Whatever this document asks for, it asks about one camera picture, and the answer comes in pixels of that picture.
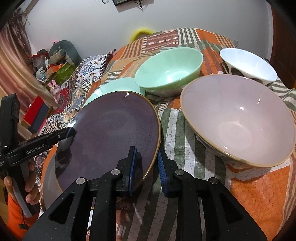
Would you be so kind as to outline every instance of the white bowl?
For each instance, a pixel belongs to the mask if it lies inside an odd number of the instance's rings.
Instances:
[[[264,85],[278,78],[276,71],[267,61],[246,50],[225,48],[220,51],[220,56],[228,74],[247,77]]]
[[[183,89],[180,102],[201,142],[226,161],[274,167],[294,149],[289,109],[258,82],[228,74],[204,76]]]

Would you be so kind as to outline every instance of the white wall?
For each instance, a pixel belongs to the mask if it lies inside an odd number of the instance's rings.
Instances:
[[[114,6],[112,0],[39,0],[26,24],[38,51],[69,40],[82,58],[126,45],[137,28],[154,31],[195,27],[237,40],[238,47],[267,57],[270,6],[265,0],[143,0]]]

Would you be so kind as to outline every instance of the pink toy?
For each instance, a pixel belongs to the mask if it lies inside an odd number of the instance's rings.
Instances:
[[[59,96],[61,93],[60,86],[55,82],[55,80],[52,80],[51,83],[48,83],[48,86],[50,87],[50,93],[54,96],[55,102],[59,104]]]

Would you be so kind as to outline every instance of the cable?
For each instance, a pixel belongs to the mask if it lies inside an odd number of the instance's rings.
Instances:
[[[135,3],[137,3],[140,8],[143,10],[143,7],[142,7],[142,0],[134,0]]]

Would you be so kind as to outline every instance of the stuffed toy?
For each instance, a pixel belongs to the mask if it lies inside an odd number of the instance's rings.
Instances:
[[[50,88],[50,93],[54,96],[54,101],[59,104],[59,97],[61,93],[60,86],[52,80],[51,83],[48,83],[48,87]]]
[[[61,40],[55,43],[49,50],[49,56],[50,59],[54,57],[50,62],[54,62],[61,56],[65,56],[66,61],[72,66],[78,66],[82,61],[74,45],[67,40]]]
[[[60,49],[53,56],[51,56],[48,60],[48,64],[56,64],[61,61],[66,55],[66,51],[64,49]]]

